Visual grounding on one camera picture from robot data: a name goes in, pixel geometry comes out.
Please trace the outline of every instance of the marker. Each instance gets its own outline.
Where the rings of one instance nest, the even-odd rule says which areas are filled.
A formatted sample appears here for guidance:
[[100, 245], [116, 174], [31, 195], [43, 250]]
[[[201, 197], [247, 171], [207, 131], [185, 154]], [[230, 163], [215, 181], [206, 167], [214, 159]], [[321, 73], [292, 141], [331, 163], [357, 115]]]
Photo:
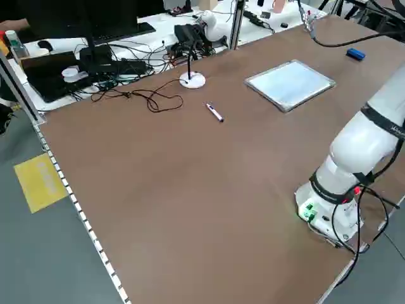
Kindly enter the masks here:
[[211, 106], [209, 103], [207, 103], [207, 108], [208, 110], [215, 115], [215, 117], [220, 121], [223, 122], [223, 117], [214, 109], [213, 106]]

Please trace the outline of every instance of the label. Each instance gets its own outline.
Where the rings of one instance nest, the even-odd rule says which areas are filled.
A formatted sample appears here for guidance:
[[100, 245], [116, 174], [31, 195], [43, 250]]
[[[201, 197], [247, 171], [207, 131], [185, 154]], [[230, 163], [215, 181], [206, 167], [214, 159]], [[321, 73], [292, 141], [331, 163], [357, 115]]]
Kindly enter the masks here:
[[67, 196], [48, 154], [14, 166], [31, 213], [35, 213]]

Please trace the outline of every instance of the tabletop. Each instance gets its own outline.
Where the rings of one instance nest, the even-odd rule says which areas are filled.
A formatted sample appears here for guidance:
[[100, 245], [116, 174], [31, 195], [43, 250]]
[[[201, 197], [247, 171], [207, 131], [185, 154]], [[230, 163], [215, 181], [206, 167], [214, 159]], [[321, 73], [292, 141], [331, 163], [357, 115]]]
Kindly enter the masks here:
[[[229, 13], [231, 12], [231, 3], [232, 0], [223, 0], [218, 3], [216, 8], [213, 10], [216, 13], [216, 17], [218, 21], [224, 22], [228, 24], [229, 26], [229, 31], [231, 30], [232, 27], [232, 21], [233, 18], [229, 18]], [[248, 2], [246, 4], [246, 9], [260, 15], [262, 11], [271, 11], [270, 4], [271, 1], [266, 1], [266, 4], [263, 7], [257, 6], [255, 1]], [[310, 10], [313, 12], [313, 14], [318, 15], [318, 16], [324, 16], [325, 13], [322, 11], [318, 11], [315, 8], [312, 8], [310, 6], [306, 6], [303, 4], [306, 10]], [[162, 41], [164, 41], [166, 46], [170, 46], [174, 43], [177, 42], [177, 38], [174, 35], [174, 26], [175, 25], [183, 25], [187, 23], [194, 23], [195, 19], [193, 19], [191, 16], [193, 14], [199, 14], [201, 11], [199, 11], [198, 7], [194, 8], [193, 13], [188, 13], [183, 16], [177, 16], [177, 17], [172, 17], [168, 14], [158, 14], [154, 16], [148, 16], [144, 18], [140, 18], [140, 22], [148, 22], [150, 23], [156, 31], [154, 33], [150, 33], [147, 35], [141, 35], [141, 36], [136, 36], [136, 37], [131, 37], [127, 39], [122, 39], [121, 41], [116, 41], [116, 42], [111, 42], [114, 44], [122, 44], [124, 46], [130, 46], [136, 49], [139, 49], [139, 51], [134, 51], [135, 55], [142, 58], [144, 57], [143, 52], [150, 52], [151, 50], [158, 49], [162, 46]], [[272, 14], [271, 18], [269, 20], [266, 20], [271, 27], [276, 32], [281, 32], [285, 30], [285, 28], [282, 28], [280, 25], [281, 23], [287, 23], [289, 24], [289, 27], [295, 27], [297, 25], [302, 24], [299, 13], [298, 13], [298, 7], [297, 3], [286, 3], [285, 8], [280, 14]], [[260, 28], [249, 22], [246, 18], [243, 18], [242, 21], [242, 28], [240, 31], [240, 36], [239, 36], [239, 45], [243, 45], [245, 43], [255, 41], [261, 38], [264, 38], [266, 36], [271, 35], [271, 32], [268, 29], [265, 28]], [[78, 58], [78, 52], [86, 47], [85, 45], [85, 39], [81, 38], [71, 38], [71, 39], [46, 39], [48, 40], [53, 48], [55, 49], [55, 52], [60, 53], [60, 52], [65, 52], [65, 51], [74, 51], [76, 57]], [[38, 49], [38, 45], [36, 42], [30, 42], [26, 44], [27, 49], [34, 53], [36, 49]], [[153, 54], [152, 58], [153, 59], [161, 59], [162, 56], [166, 53], [165, 48], [161, 48], [162, 52]], [[220, 47], [216, 48], [217, 52], [223, 51], [225, 48]], [[132, 52], [114, 47], [113, 51], [117, 55], [118, 58], [133, 58], [134, 55]], [[44, 111], [49, 111], [53, 110], [56, 108], [59, 108], [64, 105], [68, 105], [70, 103], [76, 102], [74, 98], [71, 96], [65, 96], [61, 99], [58, 99], [54, 101], [53, 103], [45, 103], [44, 100], [38, 95], [38, 93], [30, 86], [30, 84], [27, 82], [27, 76], [24, 74], [23, 70], [16, 64], [14, 60], [10, 60], [10, 64], [15, 70], [18, 78], [20, 79], [21, 83], [23, 84], [24, 88], [28, 92], [28, 95], [31, 97], [35, 107], [38, 110], [44, 110]]]
[[[317, 24], [325, 42], [371, 33], [335, 17]], [[175, 81], [184, 67], [120, 88], [156, 89], [174, 80], [161, 92], [181, 95], [178, 110], [151, 113], [140, 97], [105, 96], [46, 115], [40, 129], [132, 303], [321, 298], [351, 256], [309, 231], [296, 215], [294, 191], [405, 55], [387, 37], [356, 47], [367, 55], [362, 62], [296, 27], [195, 62], [207, 78], [199, 90]], [[337, 85], [284, 114], [244, 80], [293, 59]], [[404, 167], [402, 154], [376, 185], [393, 201], [404, 194]], [[362, 216], [375, 229], [381, 206], [364, 200]]]

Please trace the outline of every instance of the blue eraser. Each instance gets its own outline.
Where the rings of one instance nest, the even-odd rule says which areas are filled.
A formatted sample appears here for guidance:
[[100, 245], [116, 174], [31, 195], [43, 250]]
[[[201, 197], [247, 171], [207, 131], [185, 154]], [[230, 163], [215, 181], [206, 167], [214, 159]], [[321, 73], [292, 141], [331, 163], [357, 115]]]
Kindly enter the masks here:
[[346, 56], [354, 58], [358, 61], [361, 61], [366, 57], [366, 55], [364, 53], [362, 53], [361, 51], [358, 51], [357, 49], [353, 49], [353, 48], [350, 48], [347, 50]]

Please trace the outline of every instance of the metal frame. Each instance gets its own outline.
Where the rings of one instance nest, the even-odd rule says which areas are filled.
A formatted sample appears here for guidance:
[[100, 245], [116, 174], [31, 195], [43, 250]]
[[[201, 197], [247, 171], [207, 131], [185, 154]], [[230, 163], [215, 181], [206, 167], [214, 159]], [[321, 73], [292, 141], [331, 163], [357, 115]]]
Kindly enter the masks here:
[[234, 11], [234, 22], [232, 23], [232, 31], [230, 33], [229, 49], [236, 49], [239, 41], [240, 28], [242, 26], [243, 12], [245, 9], [246, 0], [236, 0]]
[[0, 77], [5, 81], [18, 103], [25, 110], [32, 124], [43, 124], [46, 121], [44, 116], [37, 111], [34, 103], [2, 52], [0, 52]]

